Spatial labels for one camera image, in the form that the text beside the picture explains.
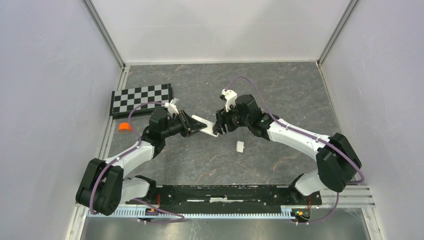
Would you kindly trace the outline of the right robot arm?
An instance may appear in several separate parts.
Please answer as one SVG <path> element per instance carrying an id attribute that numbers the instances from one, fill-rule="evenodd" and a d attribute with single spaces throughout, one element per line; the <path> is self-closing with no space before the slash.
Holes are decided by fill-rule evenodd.
<path id="1" fill-rule="evenodd" d="M 359 172 L 362 164 L 344 135 L 328 136 L 291 125 L 262 111 L 251 94 L 238 96 L 223 90 L 220 98 L 225 106 L 216 112 L 214 133 L 224 135 L 248 128 L 256 137 L 287 145 L 315 160 L 316 170 L 301 174 L 290 184 L 288 196 L 293 203 L 302 204 L 309 195 L 324 189 L 341 193 Z"/>

